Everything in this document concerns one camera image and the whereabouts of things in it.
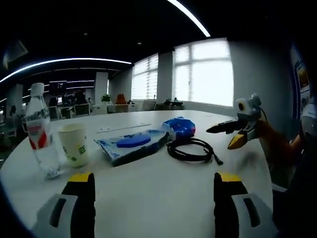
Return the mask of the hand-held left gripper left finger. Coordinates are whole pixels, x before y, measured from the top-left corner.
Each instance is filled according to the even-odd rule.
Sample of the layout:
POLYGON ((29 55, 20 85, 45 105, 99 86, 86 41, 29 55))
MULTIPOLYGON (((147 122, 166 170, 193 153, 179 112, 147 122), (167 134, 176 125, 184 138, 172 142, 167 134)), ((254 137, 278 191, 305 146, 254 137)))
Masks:
POLYGON ((53 195, 39 209, 32 233, 37 238, 93 238, 95 201, 94 174, 74 174, 62 193, 53 195))

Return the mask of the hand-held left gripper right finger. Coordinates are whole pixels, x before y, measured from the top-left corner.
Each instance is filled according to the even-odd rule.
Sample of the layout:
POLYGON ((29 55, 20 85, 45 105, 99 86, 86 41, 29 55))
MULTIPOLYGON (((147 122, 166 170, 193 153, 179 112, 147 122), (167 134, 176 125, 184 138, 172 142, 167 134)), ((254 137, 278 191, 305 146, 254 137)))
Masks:
POLYGON ((272 210, 238 176, 217 172, 213 184, 216 238, 274 237, 272 210))

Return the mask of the person's right hand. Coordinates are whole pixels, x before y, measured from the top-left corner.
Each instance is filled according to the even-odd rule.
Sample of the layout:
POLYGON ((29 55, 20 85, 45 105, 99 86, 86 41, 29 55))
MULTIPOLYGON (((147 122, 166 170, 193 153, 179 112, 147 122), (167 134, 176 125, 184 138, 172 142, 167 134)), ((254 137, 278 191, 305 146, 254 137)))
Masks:
POLYGON ((272 128, 272 126, 263 120, 257 121, 256 131, 258 138, 262 139, 267 146, 271 146, 278 136, 278 133, 272 128))

